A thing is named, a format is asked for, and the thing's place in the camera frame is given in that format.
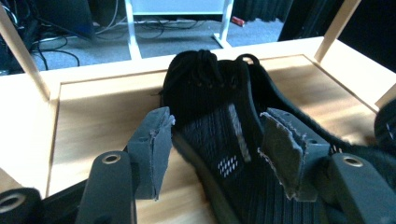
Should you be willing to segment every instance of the wooden table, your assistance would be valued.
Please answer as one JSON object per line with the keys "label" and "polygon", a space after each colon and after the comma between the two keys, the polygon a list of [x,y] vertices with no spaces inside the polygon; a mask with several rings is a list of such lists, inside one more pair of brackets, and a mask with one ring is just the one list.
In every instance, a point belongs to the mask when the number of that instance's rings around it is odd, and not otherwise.
{"label": "wooden table", "polygon": [[[373,142],[375,102],[396,83],[395,74],[338,41],[319,66],[312,55],[320,42],[213,52],[220,59],[256,55],[280,90],[323,127],[353,143]],[[122,150],[142,118],[159,106],[157,93],[173,58],[43,72],[49,102],[26,75],[0,77],[0,168],[42,196],[87,178],[93,159]],[[0,190],[18,186],[7,174],[0,172]],[[136,204],[140,223],[216,223],[193,168],[174,149],[160,200]]]}

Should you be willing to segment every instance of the black curtain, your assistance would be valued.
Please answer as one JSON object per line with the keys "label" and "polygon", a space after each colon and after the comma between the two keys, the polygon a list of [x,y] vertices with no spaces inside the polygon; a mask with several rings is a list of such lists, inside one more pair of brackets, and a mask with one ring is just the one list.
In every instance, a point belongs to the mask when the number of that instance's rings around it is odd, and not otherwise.
{"label": "black curtain", "polygon": [[234,0],[233,16],[244,21],[284,21],[293,0]]}

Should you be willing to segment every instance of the gray floor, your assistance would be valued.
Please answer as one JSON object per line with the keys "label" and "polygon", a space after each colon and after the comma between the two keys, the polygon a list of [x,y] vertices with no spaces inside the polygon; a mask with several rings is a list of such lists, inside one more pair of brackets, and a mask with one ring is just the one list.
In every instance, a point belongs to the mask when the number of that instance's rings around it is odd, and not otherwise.
{"label": "gray floor", "polygon": [[[190,49],[220,49],[219,44],[212,38],[218,33],[221,23],[218,21],[198,21],[193,28],[183,29],[194,25],[193,21],[171,24],[181,29],[148,29],[147,25],[136,25],[137,43],[143,58],[178,54]],[[244,27],[230,24],[227,41],[232,47],[248,46],[260,43],[275,42],[280,34],[283,23],[281,21],[263,22],[260,20],[248,22]],[[126,26],[119,26],[110,32],[99,35],[100,39],[90,42],[77,37],[68,37],[68,43],[60,50],[78,56],[80,65],[111,63],[130,60],[131,56],[127,43]],[[61,46],[64,39],[44,42],[42,49],[54,49]],[[44,52],[50,69],[77,66],[72,56],[60,52]],[[39,70],[45,70],[43,61],[34,56]]]}

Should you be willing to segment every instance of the shoe sole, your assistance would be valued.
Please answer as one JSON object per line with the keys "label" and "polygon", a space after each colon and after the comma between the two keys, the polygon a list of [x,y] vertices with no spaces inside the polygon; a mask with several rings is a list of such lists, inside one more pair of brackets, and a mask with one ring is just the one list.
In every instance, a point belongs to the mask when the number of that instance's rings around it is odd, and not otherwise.
{"label": "shoe sole", "polygon": [[205,195],[208,196],[218,222],[224,224],[241,223],[235,211],[229,205],[224,192],[221,190],[220,184],[206,167],[201,157],[194,151],[190,144],[183,139],[181,134],[174,133],[172,138],[174,147],[183,159],[194,167],[198,177],[201,179]]}

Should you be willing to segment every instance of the red object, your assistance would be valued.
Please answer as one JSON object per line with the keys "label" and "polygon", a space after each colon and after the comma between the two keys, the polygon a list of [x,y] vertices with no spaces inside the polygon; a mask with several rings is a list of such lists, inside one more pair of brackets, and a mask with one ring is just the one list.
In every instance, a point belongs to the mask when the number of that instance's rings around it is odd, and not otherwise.
{"label": "red object", "polygon": [[238,26],[244,27],[245,26],[245,21],[241,20],[237,17],[232,17],[231,22],[237,24]]}

